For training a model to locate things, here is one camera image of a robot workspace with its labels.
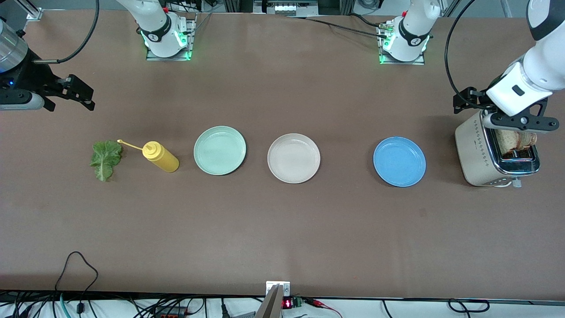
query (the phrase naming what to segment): green plate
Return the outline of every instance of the green plate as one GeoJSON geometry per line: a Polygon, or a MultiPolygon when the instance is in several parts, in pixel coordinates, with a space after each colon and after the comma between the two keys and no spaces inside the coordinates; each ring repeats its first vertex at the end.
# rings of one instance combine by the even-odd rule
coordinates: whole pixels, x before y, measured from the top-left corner
{"type": "Polygon", "coordinates": [[[224,175],[241,165],[246,150],[245,139],[239,131],[217,126],[198,137],[194,145],[194,160],[205,173],[224,175]]]}

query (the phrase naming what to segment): bread slice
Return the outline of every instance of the bread slice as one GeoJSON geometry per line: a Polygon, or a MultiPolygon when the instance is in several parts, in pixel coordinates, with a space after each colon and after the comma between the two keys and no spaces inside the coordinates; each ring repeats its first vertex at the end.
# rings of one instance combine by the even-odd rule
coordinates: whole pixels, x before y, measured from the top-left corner
{"type": "Polygon", "coordinates": [[[537,142],[537,134],[535,132],[526,131],[497,129],[496,138],[502,155],[509,154],[514,150],[521,151],[528,149],[537,142]]]}

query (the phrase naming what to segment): red digital display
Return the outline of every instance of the red digital display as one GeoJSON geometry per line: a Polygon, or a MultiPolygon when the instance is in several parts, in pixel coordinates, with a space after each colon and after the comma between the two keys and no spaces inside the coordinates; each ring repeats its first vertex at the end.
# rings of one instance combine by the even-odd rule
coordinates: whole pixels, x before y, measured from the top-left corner
{"type": "Polygon", "coordinates": [[[292,299],[284,299],[282,301],[282,308],[283,309],[291,309],[292,308],[292,299]]]}

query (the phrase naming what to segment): yellow bottle cap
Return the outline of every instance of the yellow bottle cap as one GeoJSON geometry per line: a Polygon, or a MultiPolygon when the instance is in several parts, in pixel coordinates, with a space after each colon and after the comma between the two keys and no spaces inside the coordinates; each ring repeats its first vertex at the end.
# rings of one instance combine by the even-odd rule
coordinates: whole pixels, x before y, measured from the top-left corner
{"type": "Polygon", "coordinates": [[[151,161],[161,159],[165,154],[165,148],[157,141],[150,141],[143,146],[143,156],[151,161]]]}

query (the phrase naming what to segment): blue plate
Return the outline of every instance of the blue plate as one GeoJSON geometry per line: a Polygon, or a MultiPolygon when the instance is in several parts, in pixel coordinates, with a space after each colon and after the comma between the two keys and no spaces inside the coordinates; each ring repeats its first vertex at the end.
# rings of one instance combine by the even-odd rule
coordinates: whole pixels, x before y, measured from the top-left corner
{"type": "Polygon", "coordinates": [[[379,176],[397,187],[418,183],[425,173],[424,153],[412,140],[390,137],[380,142],[373,154],[379,176]]]}

